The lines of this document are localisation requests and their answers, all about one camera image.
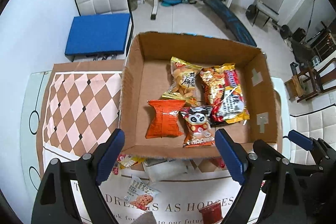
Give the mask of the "red panda snack bag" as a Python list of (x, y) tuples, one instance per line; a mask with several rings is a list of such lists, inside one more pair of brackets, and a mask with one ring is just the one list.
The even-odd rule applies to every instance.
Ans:
[(184, 107), (180, 110), (188, 128), (188, 133), (183, 142), (184, 148), (215, 145), (215, 133), (210, 125), (212, 109), (211, 106), (202, 105)]

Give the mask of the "orange snack bag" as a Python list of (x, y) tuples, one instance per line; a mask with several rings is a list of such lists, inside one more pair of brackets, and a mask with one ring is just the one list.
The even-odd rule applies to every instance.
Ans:
[(183, 134), (178, 116), (185, 105), (184, 100), (150, 100), (147, 104), (155, 110), (155, 117), (147, 129), (146, 139), (176, 138)]

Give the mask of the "dark red snack packet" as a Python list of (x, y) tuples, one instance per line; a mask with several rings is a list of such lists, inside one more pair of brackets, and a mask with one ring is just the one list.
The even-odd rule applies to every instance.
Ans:
[(224, 169), (226, 167), (224, 160), (221, 157), (215, 157), (210, 159), (210, 162), (217, 168)]

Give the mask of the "red jelly cup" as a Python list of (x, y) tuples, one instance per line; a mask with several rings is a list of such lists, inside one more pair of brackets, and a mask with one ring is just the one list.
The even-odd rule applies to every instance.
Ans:
[(221, 203), (219, 201), (199, 209), (204, 224), (220, 223), (223, 220)]

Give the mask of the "wooden chair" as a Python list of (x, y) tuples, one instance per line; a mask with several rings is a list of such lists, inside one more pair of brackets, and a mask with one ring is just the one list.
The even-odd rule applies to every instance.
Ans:
[(316, 70), (308, 63), (306, 67), (297, 71), (298, 63), (292, 62), (290, 68), (292, 77), (285, 82), (286, 91), (290, 100), (296, 102), (309, 101), (319, 95), (335, 91), (335, 85), (325, 88), (324, 86), (335, 81), (335, 68), (322, 75), (323, 71), (331, 64), (335, 65), (335, 57), (326, 63), (321, 69)]

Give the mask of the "yellow panda snack bag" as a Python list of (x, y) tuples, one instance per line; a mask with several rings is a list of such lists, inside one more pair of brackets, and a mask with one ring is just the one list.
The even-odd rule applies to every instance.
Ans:
[(121, 174), (122, 169), (130, 168), (133, 165), (141, 164), (146, 160), (145, 157), (139, 157), (134, 155), (120, 154), (117, 157), (112, 173), (116, 176)]

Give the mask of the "white cookie snack packet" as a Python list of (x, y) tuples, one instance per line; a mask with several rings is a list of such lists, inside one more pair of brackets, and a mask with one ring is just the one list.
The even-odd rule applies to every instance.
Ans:
[(133, 207), (147, 211), (160, 190), (144, 183), (139, 177), (133, 175), (127, 188), (124, 201)]

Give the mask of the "checkered table mat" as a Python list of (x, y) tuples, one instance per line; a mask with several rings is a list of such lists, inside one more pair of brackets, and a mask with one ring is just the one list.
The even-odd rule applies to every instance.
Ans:
[(248, 155), (238, 158), (238, 152), (261, 143), (270, 147), (278, 140), (276, 99), (268, 67), (263, 55), (238, 64), (243, 82), (243, 96), (250, 114), (249, 130), (241, 125), (226, 126), (215, 137), (216, 144), (206, 148), (183, 148), (177, 139), (163, 145), (146, 139), (149, 112), (145, 103), (158, 98), (168, 85), (168, 60), (84, 61), (56, 64), (47, 84), (63, 87), (67, 80), (86, 78), (90, 86), (95, 76), (113, 75), (123, 67), (120, 91), (120, 125), (106, 142), (86, 152), (78, 160), (61, 162), (52, 159), (35, 199), (32, 223), (80, 223), (80, 214), (71, 192), (72, 180), (79, 183), (84, 204), (93, 223), (116, 223), (99, 190), (107, 180), (118, 155), (127, 153), (143, 157), (193, 159), (221, 156), (232, 177), (246, 182), (245, 171), (252, 164)]

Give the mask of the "white tissue pack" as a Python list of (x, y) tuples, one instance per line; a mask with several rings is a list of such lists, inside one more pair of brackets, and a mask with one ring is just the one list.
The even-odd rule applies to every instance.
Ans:
[(181, 159), (147, 159), (142, 166), (151, 182), (170, 180), (195, 171), (189, 160)]

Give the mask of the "large red yellow noodle bag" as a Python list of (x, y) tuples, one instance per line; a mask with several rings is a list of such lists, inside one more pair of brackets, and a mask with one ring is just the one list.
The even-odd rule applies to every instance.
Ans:
[(212, 106), (210, 120), (213, 125), (250, 119), (234, 63), (203, 68), (199, 75), (205, 102)]

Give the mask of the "yellow biscuit snack bag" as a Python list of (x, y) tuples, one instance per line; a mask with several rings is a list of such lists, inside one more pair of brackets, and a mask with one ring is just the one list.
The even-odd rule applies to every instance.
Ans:
[(197, 106), (198, 101), (194, 96), (194, 91), (197, 85), (197, 75), (202, 70), (202, 67), (177, 57), (172, 57), (170, 70), (173, 82), (168, 91), (162, 94), (162, 98), (184, 100), (190, 106)]

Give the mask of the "grey chair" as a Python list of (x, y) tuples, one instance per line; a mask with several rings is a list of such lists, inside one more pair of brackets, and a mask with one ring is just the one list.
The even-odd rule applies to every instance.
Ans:
[(264, 25), (271, 19), (272, 23), (278, 24), (279, 11), (284, 0), (255, 0), (254, 3), (248, 6), (245, 15), (248, 20), (252, 20), (255, 24), (256, 19), (260, 13), (266, 16)]

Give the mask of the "white padded chair blue cushion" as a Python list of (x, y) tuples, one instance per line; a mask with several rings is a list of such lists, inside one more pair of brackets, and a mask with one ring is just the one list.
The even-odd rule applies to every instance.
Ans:
[(129, 0), (75, 0), (78, 16), (72, 20), (65, 56), (80, 58), (127, 57), (134, 20)]

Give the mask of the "blue sit-up bench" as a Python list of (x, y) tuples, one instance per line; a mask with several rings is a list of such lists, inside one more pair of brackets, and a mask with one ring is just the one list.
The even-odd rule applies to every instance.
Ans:
[(205, 3), (224, 22), (236, 41), (257, 47), (252, 35), (240, 19), (223, 3), (223, 0), (200, 0)]

